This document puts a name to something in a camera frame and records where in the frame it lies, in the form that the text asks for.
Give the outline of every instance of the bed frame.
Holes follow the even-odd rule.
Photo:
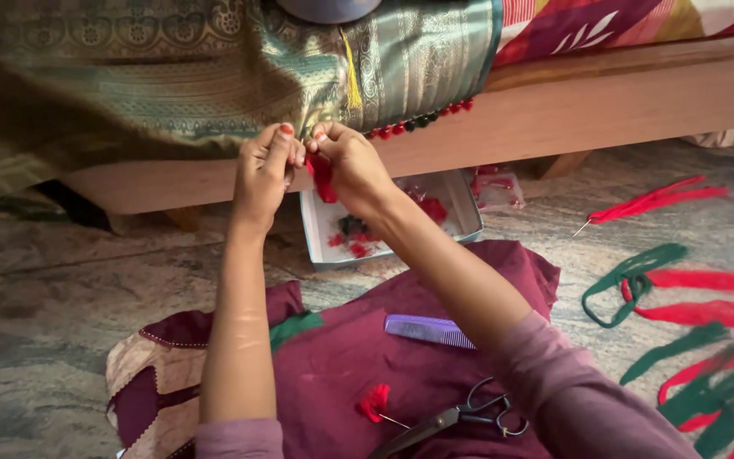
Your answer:
[[[430,129],[373,140],[393,176],[554,157],[734,128],[734,37],[574,54],[495,68],[474,109]],[[229,201],[236,160],[138,161],[61,179],[112,214]],[[291,191],[312,187],[300,172]]]

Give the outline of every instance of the sewing needle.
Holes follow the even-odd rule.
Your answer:
[[[585,222],[585,224],[582,226],[582,228],[585,228],[589,223],[590,223],[590,218],[588,219],[588,221]],[[574,233],[573,236],[571,236],[571,237],[572,238],[576,238],[576,235],[579,235],[579,232],[582,231],[582,228],[578,229],[576,231],[576,233]]]
[[[394,423],[396,423],[396,424],[400,425],[400,426],[401,426],[401,427],[403,427],[404,429],[407,429],[407,430],[409,429],[409,427],[408,427],[408,426],[406,426],[406,425],[403,425],[403,424],[402,424],[402,423],[400,423],[400,422],[397,422],[397,421],[396,421],[395,419],[392,419],[391,417],[386,417],[386,416],[384,416],[383,414],[379,414],[379,416],[383,417],[384,419],[388,420],[389,422],[394,422]]]

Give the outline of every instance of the scissors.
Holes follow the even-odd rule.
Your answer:
[[[390,440],[389,443],[384,444],[367,456],[367,459],[387,459],[391,454],[397,453],[402,449],[412,446],[415,443],[421,442],[434,434],[437,434],[443,429],[455,425],[458,422],[477,422],[481,424],[494,425],[496,429],[500,430],[500,433],[504,438],[515,437],[522,434],[528,428],[528,421],[522,419],[520,427],[516,431],[510,431],[504,427],[500,421],[509,410],[511,409],[511,403],[506,398],[505,394],[499,395],[487,402],[478,402],[474,397],[474,392],[493,381],[494,378],[488,377],[483,381],[477,383],[469,391],[469,395],[466,397],[466,403],[457,405],[446,411],[440,412],[424,422],[410,428],[405,433],[398,435],[394,439]],[[490,417],[481,416],[481,412],[491,411],[491,408],[499,408],[500,411],[496,415]]]

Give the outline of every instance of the sleeve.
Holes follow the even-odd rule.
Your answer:
[[[492,362],[556,459],[700,457],[656,409],[607,379],[536,312],[506,335]]]
[[[276,419],[238,419],[198,425],[196,459],[282,459]]]

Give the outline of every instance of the cardboard box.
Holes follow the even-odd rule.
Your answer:
[[[396,179],[396,183],[399,180],[421,184],[428,198],[435,197],[440,200],[447,210],[446,221],[441,228],[459,243],[470,243],[480,236],[483,219],[474,203],[469,183],[463,172],[460,170],[432,172]],[[372,250],[370,255],[362,258],[353,257],[343,245],[330,246],[328,244],[330,238],[339,234],[339,219],[347,216],[349,212],[341,203],[322,203],[315,190],[302,191],[299,199],[308,251],[313,267],[317,271],[350,266],[363,260],[392,254],[390,247],[383,242],[365,244]]]

